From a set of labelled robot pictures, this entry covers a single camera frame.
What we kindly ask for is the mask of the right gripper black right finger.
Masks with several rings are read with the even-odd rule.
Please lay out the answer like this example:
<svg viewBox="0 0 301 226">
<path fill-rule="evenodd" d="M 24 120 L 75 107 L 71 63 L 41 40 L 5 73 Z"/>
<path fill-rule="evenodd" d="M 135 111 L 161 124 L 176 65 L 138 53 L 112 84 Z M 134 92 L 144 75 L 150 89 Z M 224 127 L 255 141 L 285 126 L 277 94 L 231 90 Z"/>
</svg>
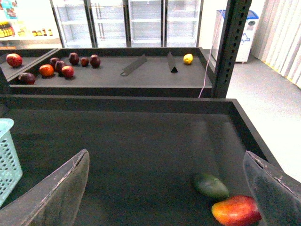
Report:
<svg viewBox="0 0 301 226">
<path fill-rule="evenodd" d="M 250 151 L 243 158 L 247 184 L 265 226 L 301 224 L 301 183 Z"/>
</svg>

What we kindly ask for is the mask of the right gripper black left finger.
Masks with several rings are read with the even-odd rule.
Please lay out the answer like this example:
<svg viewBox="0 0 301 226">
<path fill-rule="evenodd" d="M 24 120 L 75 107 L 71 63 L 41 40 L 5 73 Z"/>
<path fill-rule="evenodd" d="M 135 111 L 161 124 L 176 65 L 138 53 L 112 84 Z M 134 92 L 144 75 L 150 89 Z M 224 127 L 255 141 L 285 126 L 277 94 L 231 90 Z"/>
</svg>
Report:
<svg viewBox="0 0 301 226">
<path fill-rule="evenodd" d="M 72 226 L 89 173 L 86 149 L 0 211 L 2 226 Z"/>
</svg>

